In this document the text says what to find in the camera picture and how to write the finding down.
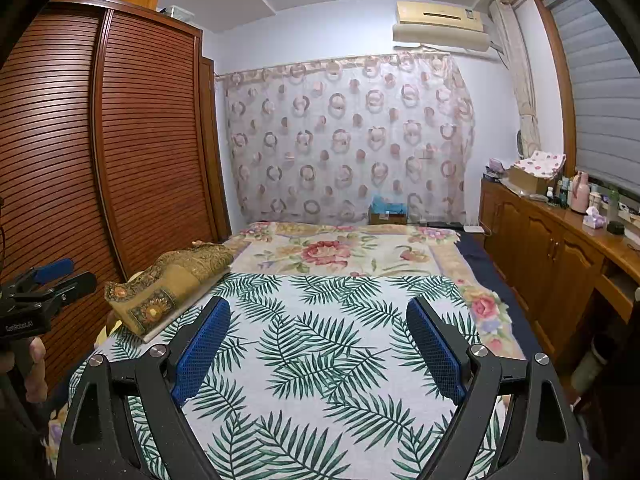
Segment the person left hand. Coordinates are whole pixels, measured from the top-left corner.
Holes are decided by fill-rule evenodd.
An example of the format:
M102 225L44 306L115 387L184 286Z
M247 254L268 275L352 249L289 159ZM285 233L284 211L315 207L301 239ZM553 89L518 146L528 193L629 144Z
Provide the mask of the person left hand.
M13 370L15 363L25 362L20 370L24 377L25 399L31 404L42 403L47 399L46 347L40 337L30 337L12 342L1 350L1 373Z

